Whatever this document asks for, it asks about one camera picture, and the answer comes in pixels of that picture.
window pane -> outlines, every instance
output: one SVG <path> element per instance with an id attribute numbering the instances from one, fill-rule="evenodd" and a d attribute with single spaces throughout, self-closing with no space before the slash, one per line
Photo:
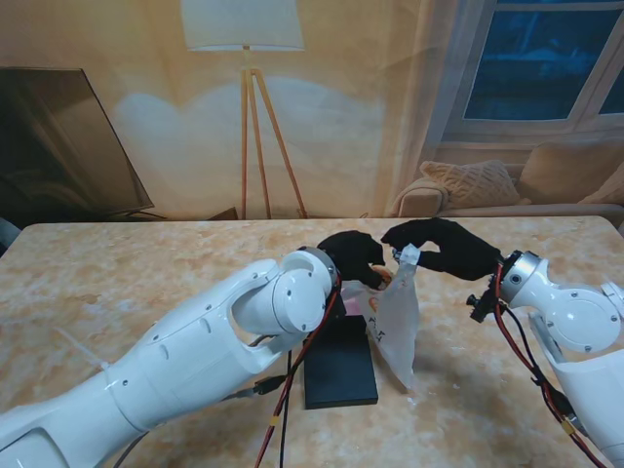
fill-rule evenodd
<path id="1" fill-rule="evenodd" d="M 619 10 L 495 12 L 466 119 L 565 119 Z"/>
<path id="2" fill-rule="evenodd" d="M 620 71 L 620 74 L 617 76 L 601 109 L 601 114 L 622 113 L 624 113 L 624 70 Z"/>

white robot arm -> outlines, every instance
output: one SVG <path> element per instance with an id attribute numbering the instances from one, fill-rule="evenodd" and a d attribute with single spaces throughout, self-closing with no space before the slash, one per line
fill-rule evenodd
<path id="1" fill-rule="evenodd" d="M 184 301 L 102 372 L 0 415 L 0 466 L 99 466 L 157 425 L 223 400 L 321 324 L 336 278 L 324 252 L 306 249 Z M 232 321 L 273 338 L 249 346 Z"/>
<path id="2" fill-rule="evenodd" d="M 548 279 L 548 260 L 515 252 L 503 262 L 500 298 L 531 306 L 531 328 L 573 408 L 567 419 L 616 467 L 624 467 L 624 350 L 568 362 L 560 346 L 591 354 L 615 343 L 624 318 L 624 292 L 561 286 Z"/>

lamp shade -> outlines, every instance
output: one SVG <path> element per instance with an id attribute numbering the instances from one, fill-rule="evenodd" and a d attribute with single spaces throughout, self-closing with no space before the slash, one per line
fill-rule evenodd
<path id="1" fill-rule="evenodd" d="M 191 51 L 303 49 L 296 0 L 181 0 Z"/>

beige sofa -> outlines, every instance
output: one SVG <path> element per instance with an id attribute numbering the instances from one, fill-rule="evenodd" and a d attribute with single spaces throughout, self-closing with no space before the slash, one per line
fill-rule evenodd
<path id="1" fill-rule="evenodd" d="M 544 143 L 534 148 L 526 164 L 505 165 L 516 189 L 530 205 L 447 210 L 448 193 L 429 178 L 406 187 L 395 200 L 395 217 L 587 216 L 624 223 L 624 207 L 578 204 L 594 193 L 624 162 L 624 141 Z"/>

knit pillow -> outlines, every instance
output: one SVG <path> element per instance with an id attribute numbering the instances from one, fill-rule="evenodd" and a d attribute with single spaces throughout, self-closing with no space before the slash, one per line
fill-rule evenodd
<path id="1" fill-rule="evenodd" d="M 426 161 L 420 170 L 448 192 L 447 209 L 516 205 L 520 195 L 501 161 L 454 164 Z"/>
<path id="2" fill-rule="evenodd" d="M 578 203 L 615 203 L 624 205 L 624 163 L 594 193 Z"/>

